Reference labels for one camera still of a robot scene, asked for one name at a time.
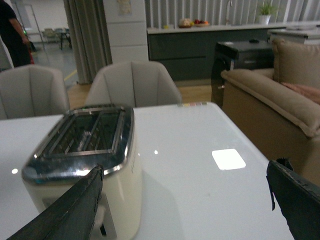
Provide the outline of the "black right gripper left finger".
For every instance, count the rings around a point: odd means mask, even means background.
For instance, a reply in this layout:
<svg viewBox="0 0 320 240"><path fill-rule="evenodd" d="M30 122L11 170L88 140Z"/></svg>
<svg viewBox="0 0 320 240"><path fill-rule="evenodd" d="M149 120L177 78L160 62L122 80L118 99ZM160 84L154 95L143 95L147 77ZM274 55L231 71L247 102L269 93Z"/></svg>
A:
<svg viewBox="0 0 320 240"><path fill-rule="evenodd" d="M98 164L10 240L88 240L94 227L103 188Z"/></svg>

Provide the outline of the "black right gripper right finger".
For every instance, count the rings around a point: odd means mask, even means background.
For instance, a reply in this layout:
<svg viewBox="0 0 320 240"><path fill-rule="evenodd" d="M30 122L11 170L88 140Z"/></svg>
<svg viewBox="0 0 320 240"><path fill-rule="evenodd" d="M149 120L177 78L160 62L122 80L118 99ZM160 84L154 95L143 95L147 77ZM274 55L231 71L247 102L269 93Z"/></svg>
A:
<svg viewBox="0 0 320 240"><path fill-rule="evenodd" d="M276 204L295 240L320 238L320 187L294 172L287 158L271 160L266 169L271 209Z"/></svg>

